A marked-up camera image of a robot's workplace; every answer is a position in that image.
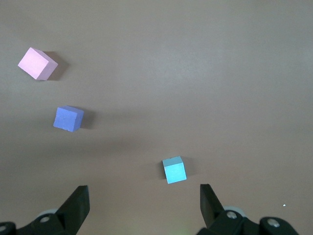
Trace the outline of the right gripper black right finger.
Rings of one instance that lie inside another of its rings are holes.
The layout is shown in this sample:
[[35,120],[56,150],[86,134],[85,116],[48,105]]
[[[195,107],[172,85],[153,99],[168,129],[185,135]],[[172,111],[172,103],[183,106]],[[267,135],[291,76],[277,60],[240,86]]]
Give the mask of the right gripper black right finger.
[[209,184],[200,185],[200,209],[206,224],[199,235],[296,235],[287,221],[278,217],[263,217],[252,222],[239,212],[224,209]]

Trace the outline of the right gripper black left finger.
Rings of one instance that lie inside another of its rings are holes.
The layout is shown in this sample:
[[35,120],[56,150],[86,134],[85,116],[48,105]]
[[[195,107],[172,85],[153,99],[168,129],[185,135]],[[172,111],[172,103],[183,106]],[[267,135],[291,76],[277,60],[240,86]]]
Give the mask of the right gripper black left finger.
[[78,186],[56,212],[42,214],[19,229],[13,222],[1,222],[0,233],[2,235],[75,235],[89,211],[88,186]]

